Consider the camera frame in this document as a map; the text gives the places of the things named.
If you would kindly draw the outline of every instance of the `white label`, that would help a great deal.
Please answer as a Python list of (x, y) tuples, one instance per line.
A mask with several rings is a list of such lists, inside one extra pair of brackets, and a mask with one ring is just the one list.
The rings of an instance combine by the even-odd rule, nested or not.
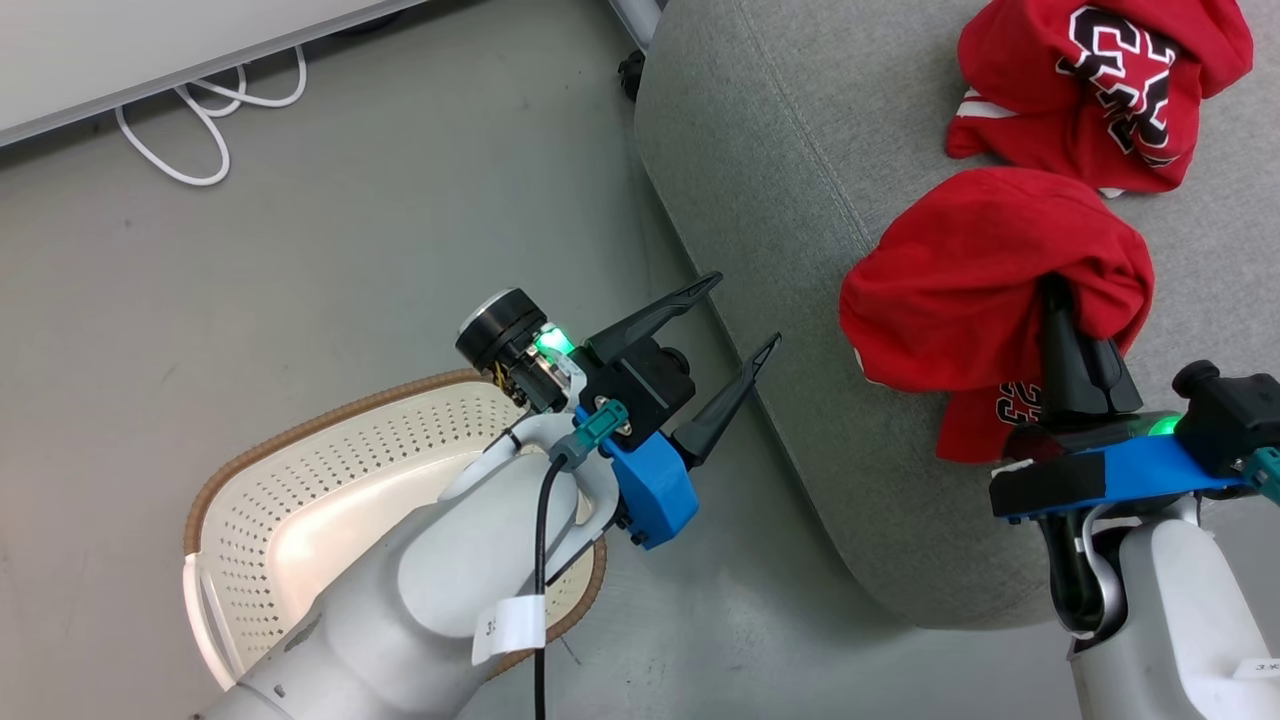
[(508, 597), (476, 619), (471, 665), (480, 665), (494, 655), (535, 647), (547, 647), (547, 597)]
[(1260, 678), (1280, 678), (1280, 660), (1275, 657), (1251, 657), (1235, 669), (1236, 680), (1256, 680)]
[(1034, 464), (1036, 464), (1034, 460), (1019, 460), (1018, 462), (1014, 462), (1012, 465), (1005, 465), (1004, 468), (996, 468), (995, 470), (991, 471), (991, 477), (995, 478), (996, 475), (998, 475), (1001, 473), (1012, 473), (1014, 470), (1021, 470), (1023, 468), (1030, 468)]

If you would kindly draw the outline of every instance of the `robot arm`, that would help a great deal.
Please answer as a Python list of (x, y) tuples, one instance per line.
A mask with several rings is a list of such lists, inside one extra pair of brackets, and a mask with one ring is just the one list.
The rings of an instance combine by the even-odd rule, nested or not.
[[(1087, 720), (1280, 717), (1280, 685), (1238, 679), (1271, 657), (1212, 536), (1201, 498), (1280, 502), (1280, 383), (1220, 378), (1207, 361), (1174, 380), (1179, 419), (1142, 400), (1112, 343), (1079, 336), (1070, 295), (1044, 295), (1044, 406), (993, 473), (992, 509), (1038, 524), (1050, 591)], [(1129, 525), (1101, 529), (1101, 520)]]
[[(457, 348), (526, 415), (440, 502), (410, 512), (334, 579), (198, 717), (454, 717), (503, 652), (545, 643), (538, 578), (554, 582), (613, 524), (645, 548), (675, 537), (698, 510), (689, 469), (714, 448), (780, 341), (692, 421), (662, 432), (695, 387), (684, 355), (652, 336), (721, 278), (712, 273), (580, 347), (520, 290), (481, 305)], [(530, 447), (541, 454), (521, 452)], [(576, 523), (580, 495), (591, 511)], [(532, 552), (541, 534), (544, 569)]]

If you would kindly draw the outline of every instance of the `gray floor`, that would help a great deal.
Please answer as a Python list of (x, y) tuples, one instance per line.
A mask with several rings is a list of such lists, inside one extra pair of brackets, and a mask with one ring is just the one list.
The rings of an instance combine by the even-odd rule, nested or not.
[[(0, 150), (0, 717), (200, 710), (218, 689), (180, 533), (221, 462), (458, 368), (457, 323), (497, 288), (581, 336), (690, 279), (614, 86), (628, 50), (604, 0), (433, 4), (317, 44), (296, 106), (221, 120), (234, 164), (212, 190), (110, 120)], [(137, 109), (140, 133), (212, 170), (170, 109)], [(704, 388), (733, 368), (709, 313), (664, 337)], [(758, 407), (696, 482), (677, 542), (613, 543), (550, 648), (554, 717), (1076, 717), (1055, 628), (909, 632), (868, 602)], [(526, 665), (465, 717), (529, 701)]]

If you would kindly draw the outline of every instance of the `gray fabric cushion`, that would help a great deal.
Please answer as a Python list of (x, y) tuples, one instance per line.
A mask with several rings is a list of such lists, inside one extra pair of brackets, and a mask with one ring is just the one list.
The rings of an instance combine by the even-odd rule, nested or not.
[[(920, 626), (1051, 618), (1039, 537), (991, 518), (987, 473), (933, 456), (943, 396), (868, 384), (836, 322), (845, 273), (925, 191), (972, 167), (943, 132), (965, 91), (955, 63), (978, 0), (682, 0), (663, 15), (636, 108), (645, 167), (740, 351), (782, 328), (760, 396), (854, 575)], [(1258, 69), (1210, 101), (1183, 188), (1112, 209), (1147, 237), (1155, 310), (1130, 366), (1149, 407), (1211, 357), (1267, 369), (1280, 324), (1280, 29)]]

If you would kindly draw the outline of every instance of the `perforated basket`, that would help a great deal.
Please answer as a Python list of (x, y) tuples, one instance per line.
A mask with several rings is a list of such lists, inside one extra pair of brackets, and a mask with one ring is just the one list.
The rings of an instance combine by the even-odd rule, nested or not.
[[(410, 510), (435, 502), (518, 416), (498, 388), (460, 370), (339, 407), (218, 470), (183, 537), (187, 616), (218, 683), (232, 687), (321, 589)], [(602, 538), (548, 588), (548, 639), (590, 609), (604, 565)], [(495, 674), (527, 655), (507, 656)]]

